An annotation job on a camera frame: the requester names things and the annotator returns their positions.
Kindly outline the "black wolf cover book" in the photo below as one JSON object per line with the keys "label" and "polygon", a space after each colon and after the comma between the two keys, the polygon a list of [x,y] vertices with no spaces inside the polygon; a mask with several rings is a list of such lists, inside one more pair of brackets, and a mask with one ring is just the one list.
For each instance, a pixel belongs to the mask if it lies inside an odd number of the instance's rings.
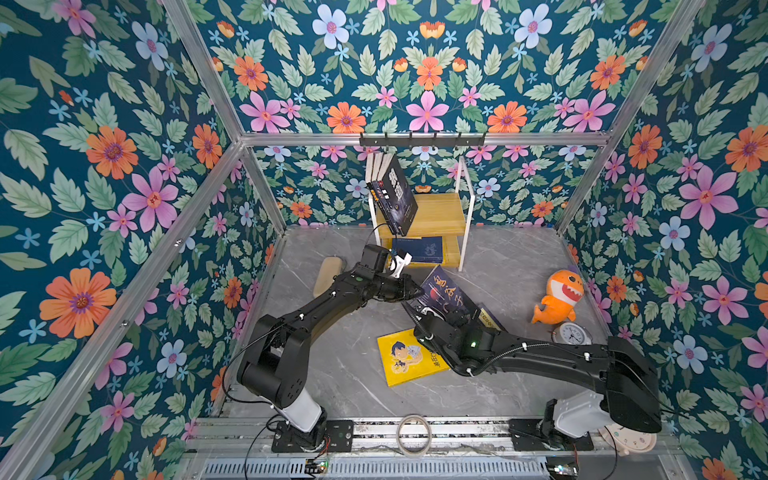
{"label": "black wolf cover book", "polygon": [[390,232],[405,237],[418,212],[418,203],[396,156],[375,152],[367,183]]}

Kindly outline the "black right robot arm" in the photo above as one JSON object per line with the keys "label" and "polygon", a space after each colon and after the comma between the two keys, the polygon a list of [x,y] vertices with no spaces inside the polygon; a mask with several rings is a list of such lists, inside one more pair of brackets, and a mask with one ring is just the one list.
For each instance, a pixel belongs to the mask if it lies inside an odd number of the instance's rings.
{"label": "black right robot arm", "polygon": [[656,434],[662,430],[656,367],[629,341],[610,337],[605,344],[566,345],[513,335],[452,313],[447,317],[407,307],[414,334],[458,375],[524,373],[575,384],[595,393],[580,413],[566,400],[547,404],[542,434],[555,431],[578,438],[616,423]]}

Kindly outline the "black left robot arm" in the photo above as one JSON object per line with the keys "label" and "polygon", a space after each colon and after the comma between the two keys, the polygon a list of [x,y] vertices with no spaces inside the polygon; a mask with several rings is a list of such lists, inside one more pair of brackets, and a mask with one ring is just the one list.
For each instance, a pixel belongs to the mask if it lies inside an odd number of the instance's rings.
{"label": "black left robot arm", "polygon": [[325,411],[306,390],[314,341],[342,317],[371,301],[400,303],[423,289],[404,272],[412,256],[367,244],[360,261],[331,276],[331,283],[307,304],[279,317],[264,315],[242,349],[237,382],[268,401],[302,434],[323,429]]}

